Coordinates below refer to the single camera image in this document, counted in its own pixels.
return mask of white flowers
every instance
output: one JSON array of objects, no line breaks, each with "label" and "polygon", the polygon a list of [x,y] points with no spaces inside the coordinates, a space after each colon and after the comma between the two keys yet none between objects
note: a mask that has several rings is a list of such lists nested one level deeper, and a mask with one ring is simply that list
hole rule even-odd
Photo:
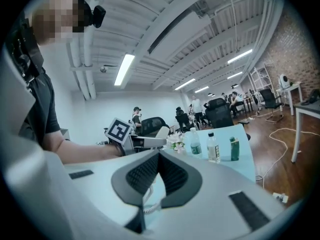
[{"label": "white flowers", "polygon": [[166,138],[166,145],[163,146],[164,149],[173,149],[177,151],[178,154],[185,151],[185,144],[184,144],[184,133],[174,133],[169,135]]}]

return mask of power strip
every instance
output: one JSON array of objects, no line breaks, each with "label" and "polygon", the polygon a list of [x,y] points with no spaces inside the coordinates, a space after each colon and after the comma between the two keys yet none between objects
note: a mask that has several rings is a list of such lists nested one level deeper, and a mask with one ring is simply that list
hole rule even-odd
[{"label": "power strip", "polygon": [[273,193],[272,196],[274,198],[279,198],[278,200],[281,201],[281,198],[282,198],[282,203],[286,204],[288,202],[288,199],[289,199],[289,196],[285,195],[284,193],[283,194],[278,194],[278,193]]}]

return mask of fluorescent light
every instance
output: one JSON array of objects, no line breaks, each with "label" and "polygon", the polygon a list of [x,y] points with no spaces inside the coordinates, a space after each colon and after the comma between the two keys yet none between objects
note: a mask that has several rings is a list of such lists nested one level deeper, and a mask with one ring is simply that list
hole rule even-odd
[{"label": "fluorescent light", "polygon": [[231,75],[231,76],[227,77],[227,79],[233,78],[233,77],[235,77],[235,76],[237,76],[237,75],[240,75],[240,74],[242,74],[242,71],[239,72],[239,73],[236,73],[236,74],[234,74],[234,75]]},{"label": "fluorescent light", "polygon": [[205,89],[208,89],[208,88],[209,88],[209,86],[206,86],[206,87],[204,87],[204,88],[202,88],[202,89],[200,89],[200,90],[196,90],[194,93],[196,94],[196,93],[201,92],[201,91],[203,91],[203,90],[205,90]]},{"label": "fluorescent light", "polygon": [[123,58],[123,61],[121,63],[118,75],[116,76],[114,85],[115,86],[120,86],[123,79],[125,78],[125,75],[132,63],[132,61],[134,60],[135,56],[131,55],[131,54],[126,54]]},{"label": "fluorescent light", "polygon": [[253,51],[252,49],[251,49],[251,50],[248,50],[248,51],[246,51],[246,52],[238,55],[237,57],[234,57],[234,58],[228,60],[228,64],[230,64],[231,62],[236,61],[237,59],[240,59],[241,57],[243,57],[243,56],[245,56],[245,55],[247,55],[247,54],[249,54],[249,53],[252,53],[252,51]]},{"label": "fluorescent light", "polygon": [[185,87],[186,85],[192,83],[193,81],[195,81],[196,79],[192,78],[191,80],[189,80],[188,82],[185,82],[184,84],[180,85],[179,87],[175,88],[175,90],[179,90],[182,87]]}]

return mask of white ceiling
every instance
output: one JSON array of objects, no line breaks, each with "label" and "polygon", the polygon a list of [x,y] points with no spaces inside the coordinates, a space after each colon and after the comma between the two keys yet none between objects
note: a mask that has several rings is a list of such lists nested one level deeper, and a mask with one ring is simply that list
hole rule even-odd
[{"label": "white ceiling", "polygon": [[[92,47],[93,79],[97,92],[113,87],[125,53],[136,55],[121,88],[144,86],[150,90],[183,88],[194,91],[240,72],[251,56],[232,63],[227,61],[255,47],[262,24],[264,0],[104,0],[106,15],[95,30]],[[186,43],[169,61],[150,57],[148,49],[162,31],[184,10],[190,8],[211,23],[200,37]],[[83,41],[80,41],[83,54]],[[108,65],[106,73],[100,67]]]}]

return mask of dark t-shirt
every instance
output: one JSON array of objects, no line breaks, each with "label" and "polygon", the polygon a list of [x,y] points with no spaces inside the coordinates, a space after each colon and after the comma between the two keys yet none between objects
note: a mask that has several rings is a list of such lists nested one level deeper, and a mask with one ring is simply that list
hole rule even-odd
[{"label": "dark t-shirt", "polygon": [[[132,121],[134,122],[134,124],[136,124],[136,123],[141,124],[140,118],[139,118],[139,116],[138,116],[137,114],[135,114],[135,115],[133,116]],[[140,135],[140,134],[142,133],[142,127],[141,127],[141,126],[137,126],[137,127],[135,128],[135,133],[138,134],[138,135]]]},{"label": "dark t-shirt", "polygon": [[29,88],[35,98],[35,103],[19,135],[42,145],[45,134],[60,130],[55,109],[55,92],[45,71],[30,82]]}]

